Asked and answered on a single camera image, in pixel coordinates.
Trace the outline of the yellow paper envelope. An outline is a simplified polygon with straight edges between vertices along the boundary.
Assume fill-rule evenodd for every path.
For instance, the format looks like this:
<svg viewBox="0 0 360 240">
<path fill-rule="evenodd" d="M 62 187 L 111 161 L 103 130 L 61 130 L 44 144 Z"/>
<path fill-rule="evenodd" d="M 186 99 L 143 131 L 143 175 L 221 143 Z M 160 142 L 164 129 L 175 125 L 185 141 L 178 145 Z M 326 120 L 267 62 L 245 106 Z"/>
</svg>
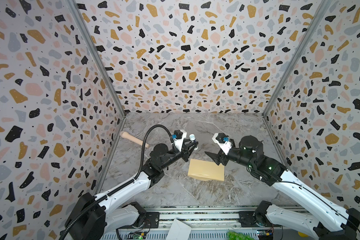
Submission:
<svg viewBox="0 0 360 240">
<path fill-rule="evenodd" d="M 216 165 L 214 162 L 191 159 L 188 176 L 200 181 L 220 181 L 225 180 L 225 167 Z"/>
</svg>

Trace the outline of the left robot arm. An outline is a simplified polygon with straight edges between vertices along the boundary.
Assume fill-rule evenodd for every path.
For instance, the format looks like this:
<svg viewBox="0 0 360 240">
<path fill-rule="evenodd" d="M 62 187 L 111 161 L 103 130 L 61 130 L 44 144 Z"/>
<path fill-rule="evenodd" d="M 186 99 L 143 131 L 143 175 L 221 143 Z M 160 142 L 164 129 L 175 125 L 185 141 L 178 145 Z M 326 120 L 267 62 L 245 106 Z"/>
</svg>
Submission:
<svg viewBox="0 0 360 240">
<path fill-rule="evenodd" d="M 171 164 L 180 159 L 187 162 L 197 146 L 197 141 L 189 139 L 184 140 L 181 150 L 176 147 L 169 150 L 167 145 L 157 144 L 137 179 L 130 178 L 94 196 L 90 193 L 82 195 L 71 211 L 60 239 L 70 236 L 74 240 L 99 240 L 105 233 L 125 226 L 139 228 L 145 221 L 146 210 L 136 202 L 121 205 L 157 184 Z"/>
</svg>

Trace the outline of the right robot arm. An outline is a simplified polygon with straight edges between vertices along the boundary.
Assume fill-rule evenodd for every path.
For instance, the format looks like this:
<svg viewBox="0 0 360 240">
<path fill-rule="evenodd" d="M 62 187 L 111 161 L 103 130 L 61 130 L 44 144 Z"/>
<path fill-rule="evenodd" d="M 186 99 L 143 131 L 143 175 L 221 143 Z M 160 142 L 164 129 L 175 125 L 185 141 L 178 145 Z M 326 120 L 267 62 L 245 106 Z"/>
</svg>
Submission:
<svg viewBox="0 0 360 240">
<path fill-rule="evenodd" d="M 300 181 L 286 166 L 264 154 L 264 146 L 254 136 L 244 136 L 236 146 L 224 133 L 216 133 L 213 142 L 220 147 L 217 154 L 206 152 L 217 165 L 229 161 L 247 168 L 252 177 L 284 193 L 307 213 L 284 209 L 262 201 L 253 213 L 261 227 L 277 225 L 293 229 L 316 240 L 360 240 L 360 212 L 345 209 Z"/>
</svg>

